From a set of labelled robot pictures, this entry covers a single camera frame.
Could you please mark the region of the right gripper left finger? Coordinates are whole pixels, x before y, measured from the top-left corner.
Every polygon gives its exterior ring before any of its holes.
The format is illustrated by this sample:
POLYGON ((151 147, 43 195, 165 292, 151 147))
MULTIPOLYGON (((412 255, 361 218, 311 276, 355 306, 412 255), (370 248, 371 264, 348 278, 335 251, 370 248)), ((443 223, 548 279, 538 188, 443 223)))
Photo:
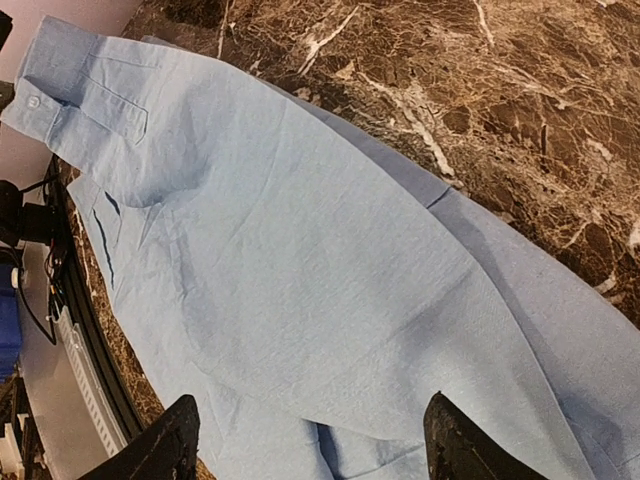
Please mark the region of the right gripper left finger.
POLYGON ((122 451, 82 479, 195 479, 199 429, 196 400, 182 395, 122 451))

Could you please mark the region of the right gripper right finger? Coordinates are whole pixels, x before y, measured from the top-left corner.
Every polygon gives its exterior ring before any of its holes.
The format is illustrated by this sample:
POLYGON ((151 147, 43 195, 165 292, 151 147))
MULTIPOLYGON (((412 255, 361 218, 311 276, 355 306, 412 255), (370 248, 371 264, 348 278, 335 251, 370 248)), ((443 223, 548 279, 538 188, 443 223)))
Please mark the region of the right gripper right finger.
POLYGON ((423 426, 430 479, 544 479, 500 447, 441 392, 430 399, 423 426))

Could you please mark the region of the light blue long sleeve shirt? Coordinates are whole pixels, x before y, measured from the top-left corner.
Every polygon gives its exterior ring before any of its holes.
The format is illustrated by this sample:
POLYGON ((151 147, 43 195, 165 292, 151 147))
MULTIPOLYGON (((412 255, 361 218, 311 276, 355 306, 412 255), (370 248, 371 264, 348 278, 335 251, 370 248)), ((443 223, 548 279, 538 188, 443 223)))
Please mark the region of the light blue long sleeve shirt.
POLYGON ((639 475, 639 333, 336 115, 155 40, 41 22, 2 121, 70 195, 161 400, 220 479, 420 479, 436 393, 549 479, 639 475))

